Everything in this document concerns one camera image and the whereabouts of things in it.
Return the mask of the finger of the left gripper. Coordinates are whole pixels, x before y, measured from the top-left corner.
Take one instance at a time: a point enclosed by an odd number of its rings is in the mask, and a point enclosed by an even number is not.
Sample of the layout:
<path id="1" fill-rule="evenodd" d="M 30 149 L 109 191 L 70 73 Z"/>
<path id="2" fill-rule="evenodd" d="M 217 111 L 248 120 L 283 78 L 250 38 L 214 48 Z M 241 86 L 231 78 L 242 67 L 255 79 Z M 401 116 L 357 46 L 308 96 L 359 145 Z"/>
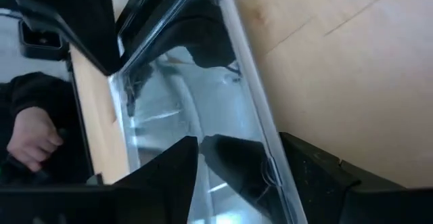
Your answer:
<path id="1" fill-rule="evenodd" d="M 123 64 L 149 63 L 184 47 L 202 68 L 235 61 L 220 7 L 214 0 L 128 0 L 116 22 Z"/>
<path id="2" fill-rule="evenodd" d="M 56 32 L 101 73 L 122 68 L 112 0 L 15 0 L 29 28 Z"/>

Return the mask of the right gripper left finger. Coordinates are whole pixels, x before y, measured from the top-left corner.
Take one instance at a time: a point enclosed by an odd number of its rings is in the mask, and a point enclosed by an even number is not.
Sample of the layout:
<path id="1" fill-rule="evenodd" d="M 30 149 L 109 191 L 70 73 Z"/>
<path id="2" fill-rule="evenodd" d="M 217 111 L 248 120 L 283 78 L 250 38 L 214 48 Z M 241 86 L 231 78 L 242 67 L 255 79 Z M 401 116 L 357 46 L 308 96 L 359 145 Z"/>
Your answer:
<path id="1" fill-rule="evenodd" d="M 187 224 L 198 170 L 198 140 L 185 136 L 115 183 L 117 224 Z"/>

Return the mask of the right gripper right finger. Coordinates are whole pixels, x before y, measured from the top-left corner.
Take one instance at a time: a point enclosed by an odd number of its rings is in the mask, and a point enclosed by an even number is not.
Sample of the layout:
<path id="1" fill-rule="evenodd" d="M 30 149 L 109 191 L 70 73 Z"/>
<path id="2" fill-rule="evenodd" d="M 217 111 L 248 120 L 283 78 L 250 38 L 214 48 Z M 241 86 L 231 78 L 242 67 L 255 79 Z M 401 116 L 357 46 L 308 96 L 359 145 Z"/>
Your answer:
<path id="1" fill-rule="evenodd" d="M 340 224 L 347 190 L 359 179 L 336 156 L 289 133 L 281 141 L 309 224 Z"/>

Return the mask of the person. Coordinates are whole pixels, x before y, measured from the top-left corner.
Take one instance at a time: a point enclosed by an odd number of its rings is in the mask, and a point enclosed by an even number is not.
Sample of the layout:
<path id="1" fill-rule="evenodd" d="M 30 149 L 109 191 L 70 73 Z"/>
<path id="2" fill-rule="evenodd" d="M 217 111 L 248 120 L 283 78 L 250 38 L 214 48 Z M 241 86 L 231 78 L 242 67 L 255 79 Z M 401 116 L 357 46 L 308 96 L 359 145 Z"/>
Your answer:
<path id="1" fill-rule="evenodd" d="M 8 151 L 16 115 L 31 107 L 46 111 L 63 144 L 32 172 Z M 84 183 L 90 176 L 72 84 L 42 72 L 0 83 L 0 183 Z"/>

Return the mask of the person's hand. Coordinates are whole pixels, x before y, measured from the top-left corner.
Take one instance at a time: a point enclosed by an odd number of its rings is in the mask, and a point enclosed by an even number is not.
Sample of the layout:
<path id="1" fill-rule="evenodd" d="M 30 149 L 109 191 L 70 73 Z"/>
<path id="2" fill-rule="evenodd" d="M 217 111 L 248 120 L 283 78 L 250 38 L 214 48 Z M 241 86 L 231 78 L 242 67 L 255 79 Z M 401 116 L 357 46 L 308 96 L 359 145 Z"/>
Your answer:
<path id="1" fill-rule="evenodd" d="M 38 172 L 41 164 L 62 144 L 63 139 L 48 113 L 31 107 L 16 115 L 7 151 L 32 172 Z"/>

